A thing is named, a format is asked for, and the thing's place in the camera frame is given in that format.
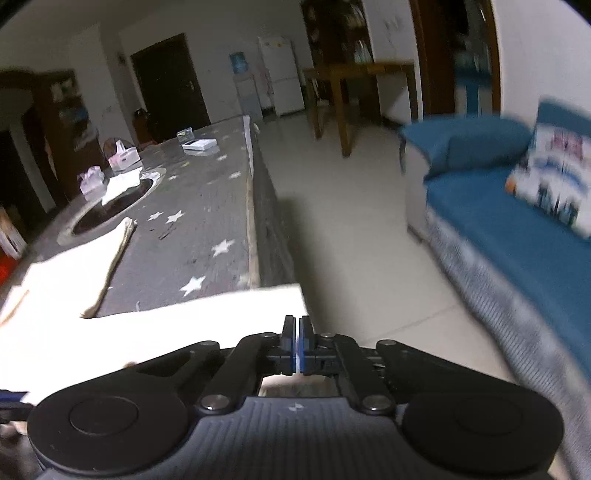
wooden table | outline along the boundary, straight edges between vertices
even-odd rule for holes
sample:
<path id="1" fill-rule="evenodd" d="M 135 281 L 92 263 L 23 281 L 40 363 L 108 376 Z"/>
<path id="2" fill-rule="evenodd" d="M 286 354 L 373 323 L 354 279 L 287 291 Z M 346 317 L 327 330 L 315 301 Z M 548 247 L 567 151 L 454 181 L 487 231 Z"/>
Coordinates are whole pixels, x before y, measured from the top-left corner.
<path id="1" fill-rule="evenodd" d="M 410 99 L 410 111 L 413 121 L 418 120 L 417 82 L 414 76 L 413 62 L 379 61 L 376 63 L 337 63 L 319 66 L 313 69 L 305 69 L 306 89 L 310 100 L 312 123 L 316 138 L 322 136 L 318 119 L 318 107 L 316 91 L 313 80 L 325 80 L 330 82 L 335 102 L 336 120 L 339 126 L 340 147 L 344 157 L 351 155 L 351 143 L 347 134 L 345 121 L 345 106 L 343 104 L 343 92 L 340 83 L 343 79 L 355 79 L 367 76 L 392 75 L 403 73 L 408 84 L 408 96 Z"/>

tissue box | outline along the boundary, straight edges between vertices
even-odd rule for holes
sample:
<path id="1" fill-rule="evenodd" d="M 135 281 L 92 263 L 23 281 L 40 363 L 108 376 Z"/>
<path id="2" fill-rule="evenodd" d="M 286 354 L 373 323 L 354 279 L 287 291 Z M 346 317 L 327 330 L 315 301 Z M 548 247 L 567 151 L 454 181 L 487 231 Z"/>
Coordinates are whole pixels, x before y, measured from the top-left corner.
<path id="1" fill-rule="evenodd" d="M 208 148 L 213 148 L 217 145 L 217 140 L 215 138 L 203 138 L 201 140 L 193 140 L 192 142 L 188 142 L 183 144 L 183 148 L 185 150 L 207 150 Z"/>
<path id="2" fill-rule="evenodd" d="M 87 172 L 78 175 L 78 179 L 80 180 L 80 191 L 87 202 L 99 199 L 105 194 L 107 188 L 105 174 L 102 173 L 100 167 L 90 167 Z"/>
<path id="3" fill-rule="evenodd" d="M 126 150 L 121 140 L 118 140 L 117 153 L 109 159 L 109 165 L 111 165 L 113 171 L 125 170 L 126 168 L 132 166 L 134 163 L 139 162 L 139 160 L 140 159 L 137 148 L 132 147 Z"/>

white refrigerator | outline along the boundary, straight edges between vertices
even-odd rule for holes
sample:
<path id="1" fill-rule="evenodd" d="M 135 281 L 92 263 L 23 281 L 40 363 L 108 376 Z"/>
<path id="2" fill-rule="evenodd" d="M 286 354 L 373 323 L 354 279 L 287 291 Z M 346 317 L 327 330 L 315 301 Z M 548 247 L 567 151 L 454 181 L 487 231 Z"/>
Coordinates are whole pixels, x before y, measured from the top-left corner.
<path id="1" fill-rule="evenodd" d="M 291 42 L 283 37 L 259 38 L 259 47 L 275 113 L 281 116 L 303 110 L 304 98 Z"/>

patterned pillow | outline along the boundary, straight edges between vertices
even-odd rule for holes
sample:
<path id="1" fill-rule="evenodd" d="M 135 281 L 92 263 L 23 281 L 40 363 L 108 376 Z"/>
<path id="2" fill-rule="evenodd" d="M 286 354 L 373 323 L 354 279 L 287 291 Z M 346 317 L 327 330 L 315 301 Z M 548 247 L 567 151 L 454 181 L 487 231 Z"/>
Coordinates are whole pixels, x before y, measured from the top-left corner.
<path id="1" fill-rule="evenodd" d="M 552 125 L 536 126 L 529 151 L 505 189 L 591 236 L 591 138 Z"/>

black round pad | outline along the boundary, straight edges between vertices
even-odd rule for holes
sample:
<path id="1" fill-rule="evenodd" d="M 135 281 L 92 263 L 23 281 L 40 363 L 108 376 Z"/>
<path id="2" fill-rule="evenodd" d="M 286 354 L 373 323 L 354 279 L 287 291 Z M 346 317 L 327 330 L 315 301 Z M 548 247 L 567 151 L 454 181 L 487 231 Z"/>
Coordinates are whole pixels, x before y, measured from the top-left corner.
<path id="1" fill-rule="evenodd" d="M 564 433 L 558 410 L 528 391 L 420 394 L 405 410 L 402 428 L 428 460 L 490 476 L 547 468 Z"/>
<path id="2" fill-rule="evenodd" d="M 121 397 L 97 397 L 76 405 L 70 412 L 72 426 L 88 435 L 115 435 L 138 419 L 134 403 Z"/>
<path id="3" fill-rule="evenodd" d="M 77 385 L 46 398 L 28 424 L 41 463 L 104 477 L 138 472 L 166 457 L 187 433 L 189 416 L 174 391 L 149 383 L 111 394 Z"/>

